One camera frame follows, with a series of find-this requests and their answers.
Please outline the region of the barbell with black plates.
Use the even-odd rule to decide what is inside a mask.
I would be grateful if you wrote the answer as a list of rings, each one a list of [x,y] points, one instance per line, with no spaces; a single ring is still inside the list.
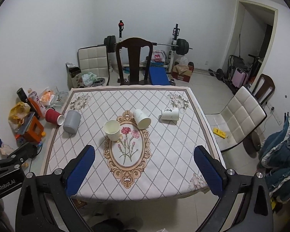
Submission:
[[[108,53],[116,52],[116,43],[117,41],[115,35],[109,35],[104,39],[104,45],[107,47]],[[186,55],[189,50],[192,50],[189,43],[185,39],[178,39],[176,44],[158,44],[154,42],[152,42],[152,44],[154,46],[170,46],[178,55]]]

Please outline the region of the orange gift box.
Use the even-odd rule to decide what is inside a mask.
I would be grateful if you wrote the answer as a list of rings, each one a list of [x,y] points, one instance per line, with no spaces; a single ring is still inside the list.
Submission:
[[[42,132],[44,132],[44,126],[35,116],[33,116],[28,128],[22,136],[27,142],[39,143],[42,139]]]

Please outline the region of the small dumbbell on floor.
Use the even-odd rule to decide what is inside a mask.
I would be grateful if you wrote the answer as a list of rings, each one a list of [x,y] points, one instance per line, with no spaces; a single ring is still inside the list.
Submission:
[[[222,69],[217,69],[217,71],[213,71],[212,69],[208,69],[208,73],[212,77],[216,77],[220,81],[223,81],[224,80],[224,72],[223,72]]]

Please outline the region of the yellow tool on floor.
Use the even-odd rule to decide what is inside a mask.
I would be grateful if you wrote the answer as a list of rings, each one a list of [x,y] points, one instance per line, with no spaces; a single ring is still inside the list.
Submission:
[[[226,138],[228,138],[226,132],[224,132],[224,131],[222,131],[222,130],[216,128],[216,127],[213,128],[213,133],[214,133],[215,135],[221,137],[222,139],[226,139]]]

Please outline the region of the blue clothes pile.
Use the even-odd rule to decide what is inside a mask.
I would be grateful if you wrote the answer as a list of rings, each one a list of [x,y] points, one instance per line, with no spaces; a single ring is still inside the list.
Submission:
[[[290,115],[284,115],[281,131],[261,144],[258,168],[264,169],[270,197],[281,203],[290,201]]]

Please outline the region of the red ribbed paper cup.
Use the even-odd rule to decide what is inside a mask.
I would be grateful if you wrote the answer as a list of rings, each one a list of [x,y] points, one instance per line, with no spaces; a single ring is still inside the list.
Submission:
[[[45,120],[54,125],[61,126],[64,123],[64,115],[53,108],[48,108],[45,112]]]

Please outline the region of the white paper cup with calligraphy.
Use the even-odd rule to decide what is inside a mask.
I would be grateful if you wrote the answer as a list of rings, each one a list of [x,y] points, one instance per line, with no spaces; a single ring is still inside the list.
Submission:
[[[116,120],[109,120],[104,124],[104,132],[112,142],[120,139],[120,123]]]

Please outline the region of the clear glass ashtray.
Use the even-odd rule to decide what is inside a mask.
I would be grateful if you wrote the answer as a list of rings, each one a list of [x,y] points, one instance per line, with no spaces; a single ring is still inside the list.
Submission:
[[[68,94],[68,92],[57,92],[51,100],[49,107],[61,108],[65,104]]]

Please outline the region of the patterned floral tablecloth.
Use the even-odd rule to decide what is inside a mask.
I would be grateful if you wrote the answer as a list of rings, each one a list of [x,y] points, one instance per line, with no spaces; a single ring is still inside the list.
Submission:
[[[161,110],[178,108],[177,122],[160,120]],[[222,154],[208,121],[188,87],[99,86],[72,89],[62,107],[67,114],[81,114],[77,133],[55,128],[41,167],[42,174],[64,168],[86,145],[95,149],[95,161],[81,184],[77,197],[86,201],[155,200],[184,197],[207,187],[193,159],[202,145],[215,159]],[[135,109],[150,119],[139,129]],[[104,132],[109,120],[120,123],[120,139],[112,142]]]

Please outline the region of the dark wooden chair right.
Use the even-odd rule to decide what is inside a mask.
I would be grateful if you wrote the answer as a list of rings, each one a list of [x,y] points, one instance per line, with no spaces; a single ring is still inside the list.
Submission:
[[[254,97],[258,100],[260,105],[266,104],[269,97],[275,91],[275,84],[271,77],[265,74],[261,74],[255,88],[252,91]]]

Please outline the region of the white floral paper cup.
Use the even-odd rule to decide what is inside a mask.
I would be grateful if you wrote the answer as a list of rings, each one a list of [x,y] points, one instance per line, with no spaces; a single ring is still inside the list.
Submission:
[[[151,119],[140,109],[135,109],[132,113],[139,129],[146,129],[151,124]]]

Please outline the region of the grey ribbed cup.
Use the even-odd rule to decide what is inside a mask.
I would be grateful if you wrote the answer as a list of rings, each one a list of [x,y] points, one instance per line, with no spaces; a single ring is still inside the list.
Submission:
[[[69,110],[65,117],[63,129],[65,132],[74,135],[77,133],[81,120],[81,114],[76,110]]]

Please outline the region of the brown cardboard box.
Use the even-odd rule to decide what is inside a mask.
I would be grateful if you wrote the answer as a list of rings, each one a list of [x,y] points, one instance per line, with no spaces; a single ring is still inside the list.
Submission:
[[[180,65],[178,62],[175,62],[172,70],[172,77],[177,80],[184,82],[190,82],[190,78],[194,71],[194,63],[189,62],[187,66]]]

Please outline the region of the white padded chair back left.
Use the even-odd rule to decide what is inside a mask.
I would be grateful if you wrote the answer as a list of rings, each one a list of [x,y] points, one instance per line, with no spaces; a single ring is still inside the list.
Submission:
[[[77,51],[78,65],[82,73],[91,72],[98,78],[104,78],[103,85],[109,85],[110,71],[106,45],[80,48]]]

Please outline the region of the patterned gift box on floor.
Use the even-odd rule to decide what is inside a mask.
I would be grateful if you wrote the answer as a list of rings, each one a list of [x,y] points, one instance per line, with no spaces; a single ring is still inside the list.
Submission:
[[[66,63],[66,70],[67,70],[67,84],[70,89],[72,88],[83,88],[84,83],[82,79],[82,72],[81,69],[72,64]]]

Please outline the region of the white padded chair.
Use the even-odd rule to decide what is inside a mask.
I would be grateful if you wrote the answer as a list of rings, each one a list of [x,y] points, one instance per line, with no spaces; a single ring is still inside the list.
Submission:
[[[104,78],[103,85],[109,85],[110,71],[106,45],[80,48],[77,51],[78,65],[82,73],[91,72],[98,78]]]
[[[244,86],[217,114],[207,114],[210,127],[226,133],[223,139],[215,135],[221,152],[233,149],[244,141],[266,119],[267,114],[258,100]]]

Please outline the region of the yellow plastic bag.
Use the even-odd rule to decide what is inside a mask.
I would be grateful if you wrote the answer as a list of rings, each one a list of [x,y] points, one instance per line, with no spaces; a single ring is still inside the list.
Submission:
[[[11,108],[8,116],[8,123],[14,132],[24,123],[25,117],[30,112],[30,106],[24,102],[18,102],[13,108]]]

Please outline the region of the black folded stroller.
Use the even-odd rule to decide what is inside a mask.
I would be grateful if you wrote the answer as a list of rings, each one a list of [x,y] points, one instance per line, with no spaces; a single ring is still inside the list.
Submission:
[[[244,71],[248,71],[249,67],[246,66],[244,63],[244,60],[240,57],[237,57],[235,55],[230,55],[228,59],[228,77],[231,79],[233,77],[233,74],[235,73],[235,70],[239,68]]]

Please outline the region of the white padded chair right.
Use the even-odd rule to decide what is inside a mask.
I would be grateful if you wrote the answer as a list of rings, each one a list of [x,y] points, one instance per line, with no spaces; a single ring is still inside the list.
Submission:
[[[207,114],[210,127],[226,133],[223,139],[215,135],[221,152],[233,149],[244,141],[266,119],[267,114],[258,100],[244,86],[217,114]]]

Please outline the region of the white mug lying sideways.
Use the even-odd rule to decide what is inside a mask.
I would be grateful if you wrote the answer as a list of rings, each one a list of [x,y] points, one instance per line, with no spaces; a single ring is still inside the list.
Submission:
[[[177,122],[180,118],[178,108],[165,108],[161,110],[160,120],[170,120]]]

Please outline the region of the orange labelled drink bottle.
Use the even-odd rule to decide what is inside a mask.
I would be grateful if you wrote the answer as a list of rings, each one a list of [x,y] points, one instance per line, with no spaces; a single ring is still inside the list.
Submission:
[[[44,118],[45,117],[45,113],[46,113],[46,108],[41,103],[38,94],[36,93],[36,91],[33,91],[31,88],[28,89],[28,93],[29,93],[28,94],[29,101],[35,107],[35,109],[36,109],[38,115],[40,116],[40,118]]]

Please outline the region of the black rectangular box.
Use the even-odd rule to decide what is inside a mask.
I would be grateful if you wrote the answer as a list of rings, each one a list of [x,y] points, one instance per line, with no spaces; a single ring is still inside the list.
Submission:
[[[23,90],[22,87],[17,90],[17,96],[19,97],[21,102],[24,102],[24,103],[28,103],[29,102],[28,97],[27,97],[27,95],[26,95],[26,93],[25,93],[25,91]]]

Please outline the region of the pink suitcase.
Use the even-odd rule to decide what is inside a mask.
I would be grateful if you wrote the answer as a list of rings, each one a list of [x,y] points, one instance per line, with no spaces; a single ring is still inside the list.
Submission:
[[[248,73],[240,68],[236,68],[231,81],[235,87],[240,88],[246,83],[247,79]]]

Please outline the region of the orange snack bag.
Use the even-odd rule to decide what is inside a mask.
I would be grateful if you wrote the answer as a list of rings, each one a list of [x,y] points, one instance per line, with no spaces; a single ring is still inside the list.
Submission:
[[[40,94],[39,100],[44,107],[48,107],[54,96],[55,91],[48,87]]]

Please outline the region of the blue weight bench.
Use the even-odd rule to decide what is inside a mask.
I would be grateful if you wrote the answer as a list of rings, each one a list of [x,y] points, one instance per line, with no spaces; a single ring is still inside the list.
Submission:
[[[152,85],[170,85],[169,77],[163,67],[150,67],[149,77]]]

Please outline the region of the dark wooden chair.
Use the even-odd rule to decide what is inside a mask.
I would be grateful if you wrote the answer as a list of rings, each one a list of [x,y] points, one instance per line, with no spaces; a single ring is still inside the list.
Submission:
[[[258,100],[260,105],[266,104],[269,97],[275,91],[275,84],[271,77],[265,74],[261,74],[255,88],[252,91],[254,97]]]
[[[140,54],[141,48],[148,47],[149,54],[148,60],[145,67],[144,79],[140,80]],[[120,57],[120,50],[126,48],[128,51],[128,61],[130,69],[130,79],[126,81],[124,78],[122,62]],[[149,77],[149,68],[151,63],[151,57],[153,53],[153,43],[142,38],[128,38],[116,45],[116,59],[119,71],[120,85],[147,85],[150,84]]]

